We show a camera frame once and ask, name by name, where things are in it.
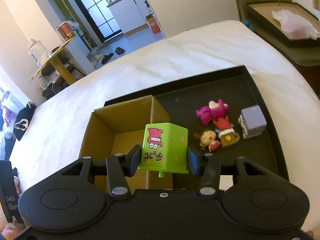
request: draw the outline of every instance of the gray cube toy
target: gray cube toy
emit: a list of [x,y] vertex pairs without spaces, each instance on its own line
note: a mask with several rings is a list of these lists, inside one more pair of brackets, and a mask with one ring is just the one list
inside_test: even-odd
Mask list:
[[260,106],[251,106],[241,110],[238,124],[242,128],[243,139],[249,139],[262,134],[266,129],[267,121],[263,116]]

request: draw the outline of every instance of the table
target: table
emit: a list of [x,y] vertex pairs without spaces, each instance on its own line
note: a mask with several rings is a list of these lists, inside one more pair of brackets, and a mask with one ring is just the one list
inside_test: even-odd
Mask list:
[[50,62],[52,66],[60,73],[60,75],[64,78],[64,80],[69,84],[72,85],[76,82],[76,79],[71,75],[71,73],[66,69],[66,67],[62,64],[62,62],[59,60],[57,55],[73,40],[71,38],[70,40],[67,40],[64,44],[62,44],[52,55],[49,59],[47,59],[41,68],[38,69],[38,71],[34,74],[33,78],[38,75],[39,72],[41,72],[45,66],[48,65]]

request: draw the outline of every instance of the screw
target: screw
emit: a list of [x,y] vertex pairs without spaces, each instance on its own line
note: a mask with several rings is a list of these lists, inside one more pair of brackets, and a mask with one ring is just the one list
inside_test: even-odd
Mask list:
[[214,193],[216,193],[216,190],[212,187],[203,187],[200,189],[200,193],[202,195],[213,195]]
[[125,188],[125,187],[115,187],[113,190],[112,190],[112,193],[113,194],[116,194],[116,195],[124,195],[128,192],[128,189]]
[[169,197],[169,194],[168,193],[161,193],[160,197]]

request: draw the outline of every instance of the green plastic box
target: green plastic box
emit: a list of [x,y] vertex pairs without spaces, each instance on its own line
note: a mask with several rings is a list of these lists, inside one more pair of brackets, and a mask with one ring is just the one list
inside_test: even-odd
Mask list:
[[188,173],[187,170],[188,129],[172,123],[147,124],[142,144],[139,169]]

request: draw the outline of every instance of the clear water jug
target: clear water jug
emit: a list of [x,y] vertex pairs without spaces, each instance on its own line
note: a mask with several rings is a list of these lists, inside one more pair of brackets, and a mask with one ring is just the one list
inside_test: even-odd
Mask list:
[[42,65],[51,57],[51,54],[43,46],[41,41],[31,39],[28,47],[28,53],[35,59],[39,67],[42,67]]

